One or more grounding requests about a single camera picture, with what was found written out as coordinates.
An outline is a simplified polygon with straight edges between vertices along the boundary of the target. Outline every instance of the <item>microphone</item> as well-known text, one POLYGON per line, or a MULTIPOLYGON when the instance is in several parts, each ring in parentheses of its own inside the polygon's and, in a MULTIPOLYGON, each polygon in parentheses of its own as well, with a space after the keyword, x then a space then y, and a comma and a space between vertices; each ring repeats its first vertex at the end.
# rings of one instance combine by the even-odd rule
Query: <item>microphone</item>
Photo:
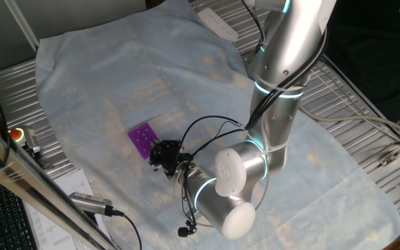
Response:
POLYGON ((197 231, 197 229, 191 224, 189 220, 186 221, 187 227, 178 228, 178 236, 182 238, 186 238, 188 235, 193 235, 197 231))
POLYGON ((96 213, 112 217, 112 215, 122 216, 123 212, 115 210, 112 201, 101 197, 74 192, 69 198, 75 203, 76 207, 82 211, 96 213))

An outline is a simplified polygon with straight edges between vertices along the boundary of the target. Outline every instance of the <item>robotic arm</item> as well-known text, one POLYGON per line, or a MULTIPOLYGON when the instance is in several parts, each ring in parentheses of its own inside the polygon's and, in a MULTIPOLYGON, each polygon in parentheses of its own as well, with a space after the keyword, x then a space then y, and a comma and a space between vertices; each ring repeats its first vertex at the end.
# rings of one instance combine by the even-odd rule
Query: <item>robotic arm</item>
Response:
MULTIPOLYGON (((172 182, 185 184, 192 209, 228 239, 240 238, 252 227, 256 209, 251 196, 256 183, 285 166, 288 135, 306 85, 305 73, 322 52, 335 0, 245 0, 245 3, 271 10, 265 22, 265 41, 248 66, 249 76, 255 81, 251 111, 272 90, 283 94, 247 131, 247 140, 217 153, 215 173, 196 165, 188 153, 180 153, 179 141, 154 145, 149 162, 162 165, 172 182), (287 90, 278 87, 294 77, 296 83, 287 90)), ((194 228, 186 228, 183 236, 193 232, 194 228)))

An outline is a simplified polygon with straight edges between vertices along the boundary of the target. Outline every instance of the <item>red button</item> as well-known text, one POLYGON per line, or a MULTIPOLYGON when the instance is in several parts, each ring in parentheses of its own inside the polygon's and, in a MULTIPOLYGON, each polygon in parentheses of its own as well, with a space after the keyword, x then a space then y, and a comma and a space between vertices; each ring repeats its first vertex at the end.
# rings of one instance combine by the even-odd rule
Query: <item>red button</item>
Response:
POLYGON ((21 137, 21 133, 17 130, 17 129, 12 129, 11 131, 10 131, 10 136, 13 138, 13 139, 19 139, 20 137, 21 137))

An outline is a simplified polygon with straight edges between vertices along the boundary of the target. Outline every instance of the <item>white joint cap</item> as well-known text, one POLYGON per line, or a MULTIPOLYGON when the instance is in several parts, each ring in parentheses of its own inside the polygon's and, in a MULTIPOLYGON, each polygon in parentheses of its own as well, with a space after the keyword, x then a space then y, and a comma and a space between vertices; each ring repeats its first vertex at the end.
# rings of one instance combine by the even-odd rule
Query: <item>white joint cap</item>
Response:
POLYGON ((215 191, 221 197, 237 194, 247 182, 243 160, 234 149, 221 150, 215 156, 215 174, 215 191))
POLYGON ((255 219, 256 209, 254 209, 253 204, 249 202, 240 204, 226 216, 222 227, 222 234, 229 240, 238 239, 248 233, 255 219))

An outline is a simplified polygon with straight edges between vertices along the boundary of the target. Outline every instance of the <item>metal rack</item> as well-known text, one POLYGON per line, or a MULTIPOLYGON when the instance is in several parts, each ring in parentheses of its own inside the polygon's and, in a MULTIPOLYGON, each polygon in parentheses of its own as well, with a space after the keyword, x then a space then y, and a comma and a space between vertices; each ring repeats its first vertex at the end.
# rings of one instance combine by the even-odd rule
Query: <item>metal rack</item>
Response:
POLYGON ((41 147, 39 161, 52 168, 45 172, 56 178, 75 169, 61 149, 38 101, 35 87, 35 60, 0 71, 0 102, 8 128, 30 126, 41 147))
MULTIPOLYGON (((259 32, 251 16, 240 0, 193 1, 194 9, 211 8, 239 34, 235 47, 248 59, 258 42, 259 32)), ((266 10, 256 10, 263 25, 266 10)), ((37 135, 41 146, 42 164, 51 163, 46 170, 55 178, 75 167, 64 154, 47 121, 35 89, 35 61, 0 71, 0 100, 7 116, 9 128, 30 126, 37 135)), ((322 117, 343 117, 349 115, 382 114, 349 81, 343 81, 328 65, 318 64, 310 73, 308 87, 302 97, 302 104, 313 114, 322 117)), ((353 156, 371 179, 395 204, 400 213, 400 157, 383 166, 381 159, 398 149, 400 139, 390 128, 364 120, 320 124, 329 131, 353 156)))

